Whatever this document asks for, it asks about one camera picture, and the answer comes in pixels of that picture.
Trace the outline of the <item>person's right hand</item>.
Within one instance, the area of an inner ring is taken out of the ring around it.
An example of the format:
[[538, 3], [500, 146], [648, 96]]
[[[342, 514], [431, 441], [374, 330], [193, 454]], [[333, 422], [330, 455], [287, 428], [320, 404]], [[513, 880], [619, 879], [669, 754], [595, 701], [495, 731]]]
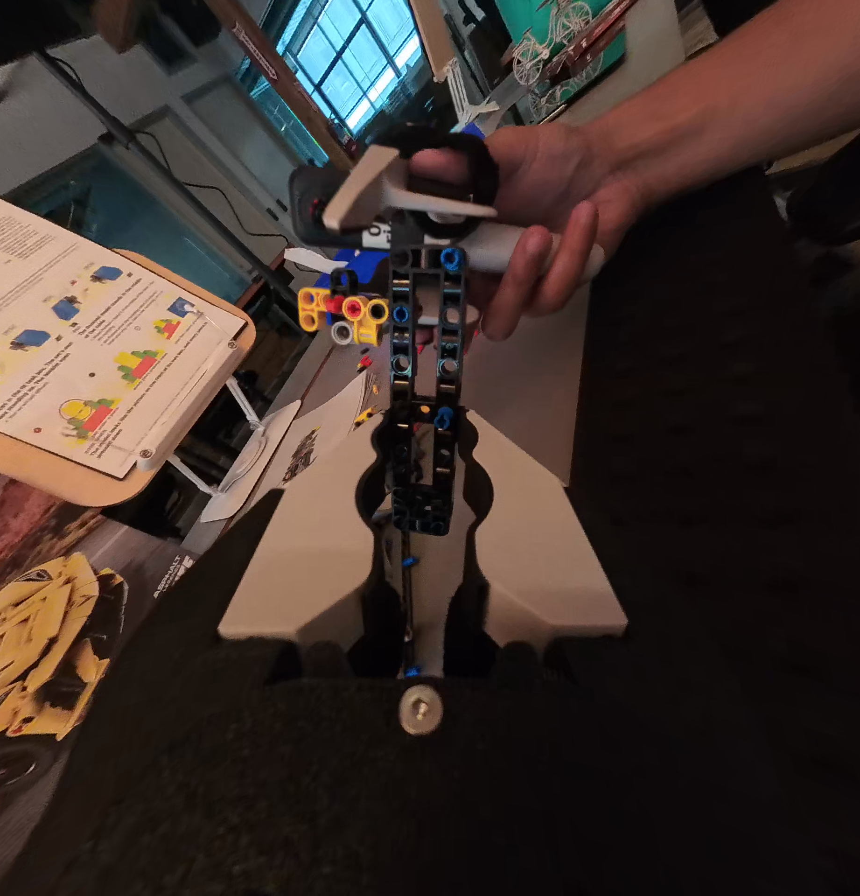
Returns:
[[482, 333], [503, 342], [525, 317], [558, 313], [648, 211], [637, 177], [598, 126], [511, 126], [486, 138], [498, 221], [524, 230], [501, 275], [471, 271]]

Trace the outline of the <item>black lego frame subassembly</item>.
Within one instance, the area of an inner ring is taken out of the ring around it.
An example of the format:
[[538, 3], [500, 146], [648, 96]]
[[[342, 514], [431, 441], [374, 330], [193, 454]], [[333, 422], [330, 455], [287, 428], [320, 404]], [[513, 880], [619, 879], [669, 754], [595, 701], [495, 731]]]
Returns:
[[[329, 288], [297, 295], [302, 330], [324, 329], [334, 341], [358, 343], [362, 330], [385, 327], [390, 349], [390, 407], [370, 435], [371, 463], [355, 487], [359, 513], [369, 521], [391, 497], [391, 521], [401, 532], [445, 536], [454, 505], [459, 405], [466, 324], [468, 257], [455, 245], [415, 245], [392, 252], [386, 299], [362, 290], [357, 274], [337, 268]], [[421, 311], [438, 301], [435, 393], [415, 391]]]

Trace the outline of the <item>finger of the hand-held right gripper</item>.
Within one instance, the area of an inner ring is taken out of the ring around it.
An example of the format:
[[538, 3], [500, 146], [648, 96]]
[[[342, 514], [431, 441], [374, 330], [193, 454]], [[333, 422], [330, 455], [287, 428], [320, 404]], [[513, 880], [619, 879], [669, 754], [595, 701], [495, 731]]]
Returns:
[[374, 144], [328, 200], [322, 224], [332, 234], [366, 230], [403, 208], [405, 162], [398, 148]]

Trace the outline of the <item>black perforated panel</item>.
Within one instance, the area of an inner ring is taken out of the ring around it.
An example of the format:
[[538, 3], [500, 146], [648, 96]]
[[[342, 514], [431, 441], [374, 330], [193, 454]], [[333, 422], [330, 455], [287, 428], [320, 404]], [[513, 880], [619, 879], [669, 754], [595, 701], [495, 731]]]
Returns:
[[629, 618], [571, 647], [628, 718], [663, 894], [860, 894], [860, 415], [762, 167], [590, 288], [570, 496]]

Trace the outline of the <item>lego set box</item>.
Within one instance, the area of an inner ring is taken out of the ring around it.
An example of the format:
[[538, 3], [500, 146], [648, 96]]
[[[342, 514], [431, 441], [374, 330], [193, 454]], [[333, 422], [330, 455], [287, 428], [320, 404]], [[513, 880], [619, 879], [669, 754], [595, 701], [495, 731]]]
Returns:
[[41, 802], [108, 669], [197, 558], [0, 475], [0, 815]]

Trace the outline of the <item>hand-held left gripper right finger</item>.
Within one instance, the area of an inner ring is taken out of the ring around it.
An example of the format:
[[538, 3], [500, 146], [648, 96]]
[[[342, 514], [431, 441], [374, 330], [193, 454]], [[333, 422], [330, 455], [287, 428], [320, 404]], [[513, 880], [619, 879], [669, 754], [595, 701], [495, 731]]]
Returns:
[[541, 658], [569, 638], [623, 636], [628, 619], [557, 476], [475, 411], [458, 458], [473, 514], [446, 616], [446, 675], [486, 676], [501, 650]]

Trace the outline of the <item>lego instruction booklet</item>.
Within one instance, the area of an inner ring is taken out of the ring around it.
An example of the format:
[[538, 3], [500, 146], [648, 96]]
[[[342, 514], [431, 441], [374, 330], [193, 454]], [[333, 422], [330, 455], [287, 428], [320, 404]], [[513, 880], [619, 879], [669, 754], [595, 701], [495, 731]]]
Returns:
[[346, 440], [365, 411], [382, 404], [378, 357], [336, 360], [342, 364], [327, 361], [303, 395], [296, 417], [253, 490], [253, 502], [272, 489], [287, 487], [323, 460]]

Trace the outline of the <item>person's right forearm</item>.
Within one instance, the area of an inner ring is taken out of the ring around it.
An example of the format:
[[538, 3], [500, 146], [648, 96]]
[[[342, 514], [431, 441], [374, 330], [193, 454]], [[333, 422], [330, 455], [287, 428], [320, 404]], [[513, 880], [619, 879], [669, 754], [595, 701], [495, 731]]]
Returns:
[[860, 1], [774, 2], [594, 123], [645, 209], [860, 128]]

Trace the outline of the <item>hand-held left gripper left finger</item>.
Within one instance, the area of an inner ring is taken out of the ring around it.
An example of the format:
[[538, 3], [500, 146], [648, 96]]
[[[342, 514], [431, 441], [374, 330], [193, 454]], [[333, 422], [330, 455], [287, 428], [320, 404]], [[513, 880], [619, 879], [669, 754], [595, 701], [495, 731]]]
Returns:
[[285, 487], [224, 612], [227, 641], [340, 648], [360, 676], [402, 667], [402, 599], [387, 580], [379, 413]]

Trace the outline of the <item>teal tote bag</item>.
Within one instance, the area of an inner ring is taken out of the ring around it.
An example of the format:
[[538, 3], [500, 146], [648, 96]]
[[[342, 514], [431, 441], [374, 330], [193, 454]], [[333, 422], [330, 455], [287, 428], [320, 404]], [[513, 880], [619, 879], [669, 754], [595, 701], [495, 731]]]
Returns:
[[[512, 73], [512, 54], [516, 44], [522, 39], [527, 28], [536, 23], [536, 9], [542, 1], [533, 2], [501, 2], [499, 9], [503, 21], [508, 26], [513, 39], [513, 46], [503, 56], [504, 67]], [[556, 114], [565, 111], [587, 94], [592, 87], [618, 69], [625, 60], [626, 18], [633, 2], [604, 2], [603, 12], [594, 20], [593, 24], [584, 34], [572, 41], [563, 51], [560, 51], [553, 61], [548, 63], [543, 71], [544, 76], [556, 75], [560, 69], [570, 68], [570, 73], [579, 72], [581, 63], [588, 63], [600, 58], [603, 61], [602, 75], [594, 83], [585, 88], [581, 94], [573, 100], [558, 108], [546, 119], [554, 118]], [[528, 123], [527, 90], [516, 81], [516, 99], [510, 104], [511, 115], [516, 124], [533, 125]]]

